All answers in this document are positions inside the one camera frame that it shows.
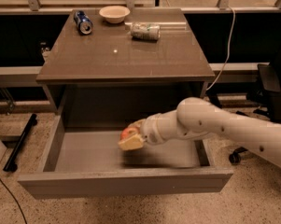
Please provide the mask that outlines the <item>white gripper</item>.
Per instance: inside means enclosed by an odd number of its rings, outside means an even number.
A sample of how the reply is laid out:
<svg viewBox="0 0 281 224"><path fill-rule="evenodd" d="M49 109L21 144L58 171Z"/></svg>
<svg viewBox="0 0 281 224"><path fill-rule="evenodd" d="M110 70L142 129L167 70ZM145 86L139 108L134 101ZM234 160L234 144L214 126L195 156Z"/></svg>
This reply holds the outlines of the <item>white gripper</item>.
<svg viewBox="0 0 281 224"><path fill-rule="evenodd" d="M158 145L162 142L162 137L158 130L158 119L160 114L149 116L146 119L137 120L128 125L129 128L140 129L140 133L145 142L150 145ZM142 148L144 140L140 134L133 134L119 141L119 147L122 150L135 150Z"/></svg>

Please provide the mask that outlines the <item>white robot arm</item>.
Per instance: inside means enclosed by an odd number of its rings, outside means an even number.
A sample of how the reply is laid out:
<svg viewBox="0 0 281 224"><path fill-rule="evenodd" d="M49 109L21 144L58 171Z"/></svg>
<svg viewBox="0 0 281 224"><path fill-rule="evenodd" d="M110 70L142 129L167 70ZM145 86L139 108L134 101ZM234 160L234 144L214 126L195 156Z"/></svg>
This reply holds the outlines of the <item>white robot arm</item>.
<svg viewBox="0 0 281 224"><path fill-rule="evenodd" d="M237 115L203 99L190 97L177 108L140 119L125 128L119 139L123 150L169 140L198 140L215 133L281 168L281 124Z"/></svg>

